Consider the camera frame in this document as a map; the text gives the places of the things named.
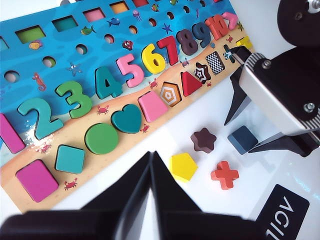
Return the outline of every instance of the red number 7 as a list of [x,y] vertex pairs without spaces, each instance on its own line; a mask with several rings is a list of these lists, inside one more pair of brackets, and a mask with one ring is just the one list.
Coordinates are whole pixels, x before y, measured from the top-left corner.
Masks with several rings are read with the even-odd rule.
[[156,44],[160,49],[166,47],[166,51],[169,57],[170,65],[174,65],[178,62],[178,50],[176,45],[176,40],[173,36],[167,36],[157,41]]

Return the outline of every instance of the screw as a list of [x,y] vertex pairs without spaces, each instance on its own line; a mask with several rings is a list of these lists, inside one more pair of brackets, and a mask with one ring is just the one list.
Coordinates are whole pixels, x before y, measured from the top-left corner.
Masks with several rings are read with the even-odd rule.
[[315,109],[315,104],[312,102],[306,103],[303,106],[303,109],[307,112],[307,113],[312,113],[312,111]]
[[295,14],[295,16],[294,16],[294,19],[297,20],[297,21],[299,21],[299,20],[302,19],[303,16],[304,16],[304,15],[303,15],[301,12],[297,12],[297,13]]
[[263,63],[262,63],[262,68],[264,69],[269,69],[271,68],[271,61],[269,59],[265,60]]

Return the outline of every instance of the number puzzle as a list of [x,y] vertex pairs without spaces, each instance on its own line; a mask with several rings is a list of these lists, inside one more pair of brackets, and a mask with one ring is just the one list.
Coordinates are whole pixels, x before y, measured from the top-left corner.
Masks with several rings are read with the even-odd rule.
[[[228,0],[110,2],[0,23],[1,185],[22,212],[52,208],[239,66],[224,53],[248,37]],[[29,178],[57,187],[35,199]]]

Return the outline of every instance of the white table surface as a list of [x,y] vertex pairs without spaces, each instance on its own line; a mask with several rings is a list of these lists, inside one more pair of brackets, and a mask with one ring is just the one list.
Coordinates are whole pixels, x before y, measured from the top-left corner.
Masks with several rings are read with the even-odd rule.
[[[279,2],[231,0],[255,50],[269,59],[293,47],[281,37],[277,27]],[[54,8],[60,1],[33,0],[31,4],[22,3],[25,1],[1,0],[0,20]],[[259,141],[274,135],[278,130],[253,103],[238,118],[224,126],[232,96],[231,81],[225,79],[53,209],[81,208],[119,179],[147,151],[158,151],[166,165],[172,155],[188,152],[198,164],[198,170],[188,183],[178,183],[204,212],[238,215],[255,220],[275,184],[280,184],[310,202],[297,239],[319,239],[320,149],[306,158],[286,150],[240,155],[227,136],[242,125],[246,125]],[[217,136],[215,150],[210,154],[194,151],[190,140],[193,132],[203,127]],[[234,181],[234,188],[228,191],[221,190],[220,183],[210,178],[210,172],[223,160],[228,161],[231,169],[237,169],[240,175]],[[20,214],[2,187],[0,200],[1,224],[7,217]],[[150,192],[140,239],[159,239],[157,230],[155,204]]]

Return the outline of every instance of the rectangular hole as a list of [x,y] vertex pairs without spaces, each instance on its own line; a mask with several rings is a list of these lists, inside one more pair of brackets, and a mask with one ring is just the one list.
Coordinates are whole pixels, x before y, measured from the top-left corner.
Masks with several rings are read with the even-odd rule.
[[46,36],[39,25],[16,31],[15,34],[23,44],[44,38]]
[[106,17],[100,7],[84,11],[83,14],[85,18],[88,20],[88,22],[97,21]]
[[110,7],[115,14],[119,14],[129,10],[129,7],[127,6],[125,1],[112,3],[110,4]]
[[73,16],[66,16],[52,21],[58,32],[63,32],[78,26]]
[[9,49],[8,44],[6,43],[6,41],[2,38],[2,36],[0,36],[0,51],[4,51]]
[[132,0],[132,2],[136,8],[149,4],[147,0]]

